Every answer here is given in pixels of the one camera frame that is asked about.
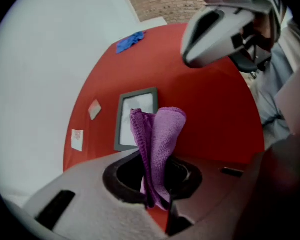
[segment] black rectangle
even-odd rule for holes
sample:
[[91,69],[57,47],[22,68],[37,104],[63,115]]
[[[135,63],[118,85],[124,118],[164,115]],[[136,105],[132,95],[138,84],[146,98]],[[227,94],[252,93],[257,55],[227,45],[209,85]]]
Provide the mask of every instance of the black rectangle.
[[52,230],[75,195],[75,193],[69,190],[60,191],[43,211],[39,213],[35,220],[47,229]]
[[228,174],[228,175],[238,177],[238,178],[241,178],[241,176],[244,174],[244,172],[242,170],[231,169],[231,168],[227,168],[227,167],[222,168],[221,172],[223,174]]
[[244,45],[244,40],[242,39],[241,34],[236,34],[233,37],[231,37],[233,48],[236,50],[240,46]]

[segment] picture frame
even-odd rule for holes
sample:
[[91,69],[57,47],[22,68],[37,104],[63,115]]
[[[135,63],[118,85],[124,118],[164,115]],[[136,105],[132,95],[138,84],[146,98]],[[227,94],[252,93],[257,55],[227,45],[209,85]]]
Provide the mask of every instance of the picture frame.
[[137,147],[130,129],[130,110],[142,109],[145,113],[158,112],[156,87],[121,94],[116,117],[114,150],[127,151]]

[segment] white paper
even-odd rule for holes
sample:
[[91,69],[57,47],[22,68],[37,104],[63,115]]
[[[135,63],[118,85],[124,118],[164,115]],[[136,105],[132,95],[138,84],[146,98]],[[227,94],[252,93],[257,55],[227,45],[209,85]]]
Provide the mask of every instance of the white paper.
[[101,106],[99,104],[93,107],[92,109],[90,109],[89,110],[90,119],[94,120],[100,111],[101,111]]
[[72,130],[71,134],[71,148],[82,151],[84,143],[84,130]]
[[130,128],[130,111],[131,109],[142,109],[145,113],[154,113],[154,97],[152,93],[126,98],[123,101],[121,128],[120,128],[120,145],[136,146],[135,138]]

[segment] black slot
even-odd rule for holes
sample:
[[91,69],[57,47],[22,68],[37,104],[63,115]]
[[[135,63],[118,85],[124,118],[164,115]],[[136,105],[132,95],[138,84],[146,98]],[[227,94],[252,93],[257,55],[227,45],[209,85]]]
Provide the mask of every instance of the black slot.
[[222,11],[212,11],[209,14],[203,16],[196,24],[195,32],[192,36],[189,47],[192,47],[192,45],[195,44],[203,34],[206,34],[208,30],[210,30],[212,26],[214,26],[216,22],[222,17]]
[[169,210],[165,233],[171,237],[191,226],[193,226],[193,224],[189,220],[185,217],[179,216],[176,206],[172,203]]
[[176,161],[176,159],[169,159],[165,165],[164,171],[164,186],[170,193],[171,190],[178,189],[188,176],[188,170]]
[[239,47],[244,45],[244,40],[242,39],[241,34],[236,34],[231,37],[233,48],[238,49]]
[[144,175],[145,167],[141,155],[137,155],[134,159],[124,163],[116,172],[116,176],[120,182],[138,192],[140,191]]
[[75,193],[69,190],[60,191],[55,196],[55,198],[52,199],[52,201],[43,209],[43,211],[39,213],[35,220],[42,226],[52,231],[75,195]]
[[236,170],[236,169],[231,169],[231,168],[227,168],[227,167],[222,168],[221,173],[231,175],[234,177],[238,177],[238,178],[241,178],[242,174],[244,174],[244,172],[242,170]]
[[242,37],[243,37],[243,39],[247,39],[248,37],[250,37],[250,36],[252,36],[254,34],[255,34],[254,23],[250,22],[248,25],[246,25],[243,28]]
[[238,8],[233,14],[238,15],[242,11],[242,8]]

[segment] white wall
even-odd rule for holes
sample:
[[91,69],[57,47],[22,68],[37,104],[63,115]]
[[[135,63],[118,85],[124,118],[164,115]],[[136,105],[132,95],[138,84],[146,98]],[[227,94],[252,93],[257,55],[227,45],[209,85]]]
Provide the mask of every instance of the white wall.
[[62,173],[78,94],[138,28],[126,0],[18,0],[0,25],[0,191],[22,205]]

